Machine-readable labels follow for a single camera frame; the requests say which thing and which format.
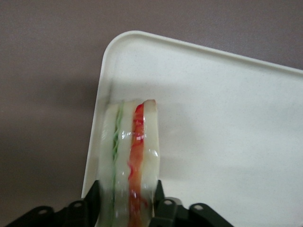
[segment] plastic tray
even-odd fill
[[[303,71],[140,31],[107,47],[83,185],[108,102],[156,99],[166,196],[236,227],[303,225]]]

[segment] white tray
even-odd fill
[[[154,98],[166,196],[236,227],[303,225],[303,71],[131,31],[107,47],[82,196],[108,102]]]

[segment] fake sandwich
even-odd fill
[[[160,164],[155,100],[109,105],[99,149],[98,226],[148,226]]]

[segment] gray background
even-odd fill
[[[303,69],[302,0],[0,1],[0,226],[80,198],[102,56],[129,30]]]

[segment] sandwich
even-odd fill
[[[98,226],[147,227],[160,165],[155,100],[110,104],[99,150],[97,178],[103,192]]]

